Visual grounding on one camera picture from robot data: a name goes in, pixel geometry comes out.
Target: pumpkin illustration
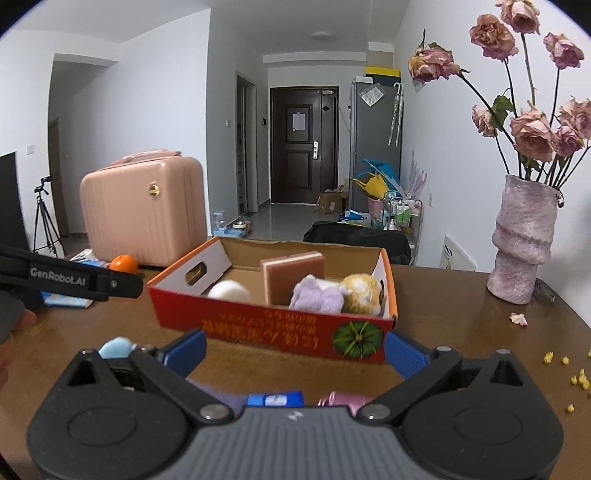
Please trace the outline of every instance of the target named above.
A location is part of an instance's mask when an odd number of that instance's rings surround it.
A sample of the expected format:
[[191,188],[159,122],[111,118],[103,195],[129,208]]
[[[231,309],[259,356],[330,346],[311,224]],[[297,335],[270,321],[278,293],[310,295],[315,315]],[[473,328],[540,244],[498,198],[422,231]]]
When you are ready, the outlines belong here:
[[332,336],[333,348],[347,358],[367,358],[382,346],[382,330],[370,321],[347,322]]

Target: flower stem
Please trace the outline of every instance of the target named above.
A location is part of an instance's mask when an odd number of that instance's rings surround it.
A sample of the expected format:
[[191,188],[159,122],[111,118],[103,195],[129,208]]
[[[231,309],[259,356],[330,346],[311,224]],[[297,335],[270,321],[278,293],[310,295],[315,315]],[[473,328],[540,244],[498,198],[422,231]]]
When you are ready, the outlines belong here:
[[503,163],[505,164],[505,169],[507,170],[507,175],[511,175],[509,171],[509,165],[507,165],[507,161],[505,160],[505,155],[503,154],[503,150],[501,148],[501,143],[499,142],[499,135],[495,135],[496,146],[499,147],[499,153],[501,154],[501,158],[503,159]]
[[556,116],[556,102],[558,101],[558,83],[560,81],[560,69],[557,69],[556,73],[556,88],[554,89],[554,106],[552,107],[552,116],[550,117],[550,126],[552,126],[552,122],[554,122],[554,117]]
[[574,155],[571,155],[569,157],[569,159],[567,160],[566,164],[564,165],[564,168],[562,168],[559,172],[558,175],[556,176],[556,180],[554,182],[554,184],[552,185],[554,188],[558,188],[558,185],[560,185],[560,183],[562,182],[562,180],[564,179],[564,176],[566,175],[567,171],[570,168],[570,164],[573,161],[573,157]]
[[492,109],[492,107],[488,104],[488,102],[485,100],[485,98],[480,94],[480,92],[478,90],[476,90],[476,88],[474,87],[474,85],[472,85],[470,83],[470,81],[468,81],[468,79],[466,77],[464,77],[464,74],[462,72],[458,73],[457,76],[459,76],[464,81],[464,83],[466,85],[468,85],[475,94],[478,95],[478,98],[480,100],[482,100],[482,102],[486,105],[486,108],[488,108],[488,111],[491,113],[492,117],[495,119],[497,125],[500,126],[501,131],[505,134],[505,136],[511,142],[511,145],[515,145],[515,142],[513,141],[513,139],[511,138],[511,136],[507,133],[507,130],[505,130],[505,127],[503,127],[503,124],[501,122],[499,122],[499,119],[496,117],[496,113],[494,112],[494,110]]
[[530,67],[530,54],[527,51],[527,42],[525,41],[525,34],[521,34],[521,40],[523,41],[523,51],[525,53],[525,66],[527,68],[527,76],[530,79],[530,87],[531,87],[531,103],[535,105],[535,87],[534,87],[534,80],[531,77],[531,67]]
[[509,70],[509,59],[506,59],[503,63],[505,64],[507,76],[509,77],[509,90],[511,91],[511,102],[513,102],[513,113],[517,118],[517,104],[515,103],[515,90],[513,88],[513,80],[511,79],[511,71]]
[[554,172],[556,171],[556,165],[558,165],[558,155],[554,156],[554,161],[552,162],[552,166],[550,167],[548,173],[546,174],[546,179],[544,180],[544,185],[548,185],[548,181],[552,184],[554,180]]
[[[513,79],[511,78],[511,71],[509,70],[509,59],[505,59],[503,62],[505,69],[507,70],[507,77],[509,79],[509,90],[511,91],[511,102],[513,102],[513,113],[517,118],[517,104],[515,103],[515,89],[513,88]],[[519,165],[519,178],[523,179],[523,172],[521,170],[521,154],[517,152],[517,163]]]
[[570,178],[570,176],[573,174],[573,172],[577,169],[577,167],[579,166],[579,164],[581,163],[582,159],[585,158],[585,155],[587,154],[587,152],[591,150],[591,147],[587,147],[587,149],[584,151],[583,155],[581,155],[581,158],[579,159],[579,161],[576,163],[576,165],[573,167],[573,169],[570,171],[570,173],[567,175],[567,177],[560,182],[560,184],[558,185],[558,190],[560,190],[562,187],[564,187],[564,184],[568,181],[568,179]]

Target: human hand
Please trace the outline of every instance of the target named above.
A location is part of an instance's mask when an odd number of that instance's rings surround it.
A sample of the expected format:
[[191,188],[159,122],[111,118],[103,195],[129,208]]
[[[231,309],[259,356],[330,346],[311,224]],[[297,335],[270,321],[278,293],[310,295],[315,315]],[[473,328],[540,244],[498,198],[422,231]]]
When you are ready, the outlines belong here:
[[[25,310],[21,320],[17,323],[15,329],[20,330],[30,327],[37,320],[36,315],[30,310]],[[14,357],[14,340],[12,335],[8,336],[6,342],[0,345],[0,391],[8,381],[8,366],[12,363]]]

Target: table surface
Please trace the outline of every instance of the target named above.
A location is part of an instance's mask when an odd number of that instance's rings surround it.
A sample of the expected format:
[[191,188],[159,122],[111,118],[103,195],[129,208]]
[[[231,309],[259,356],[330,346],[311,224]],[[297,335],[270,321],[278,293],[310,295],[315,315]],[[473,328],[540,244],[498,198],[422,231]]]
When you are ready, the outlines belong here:
[[[498,348],[515,352],[564,427],[565,443],[552,480],[589,478],[591,399],[570,377],[591,373],[591,329],[564,302],[533,300],[525,307],[494,298],[487,274],[393,266],[400,321],[398,329],[425,346],[449,345],[464,356],[488,356]],[[513,325],[512,312],[525,313],[529,326]],[[38,474],[25,435],[34,413],[74,354],[100,348],[115,336],[163,346],[179,333],[160,328],[146,292],[138,300],[111,299],[87,310],[48,309],[35,326],[14,335],[17,356],[0,394],[0,452],[23,480]],[[543,364],[547,351],[554,362]],[[562,356],[570,365],[560,363]],[[332,390],[377,396],[401,378],[387,365],[333,361],[211,340],[207,358],[191,378],[230,393],[303,390],[315,404]],[[574,404],[575,412],[565,408]]]

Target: vase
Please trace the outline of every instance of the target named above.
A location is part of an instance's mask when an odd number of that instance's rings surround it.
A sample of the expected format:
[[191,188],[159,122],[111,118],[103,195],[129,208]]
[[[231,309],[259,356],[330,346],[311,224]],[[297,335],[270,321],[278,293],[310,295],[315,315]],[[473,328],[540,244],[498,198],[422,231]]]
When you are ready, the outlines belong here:
[[556,189],[543,183],[505,177],[492,234],[499,251],[486,285],[495,297],[517,305],[531,300],[538,266],[550,260],[558,197]]

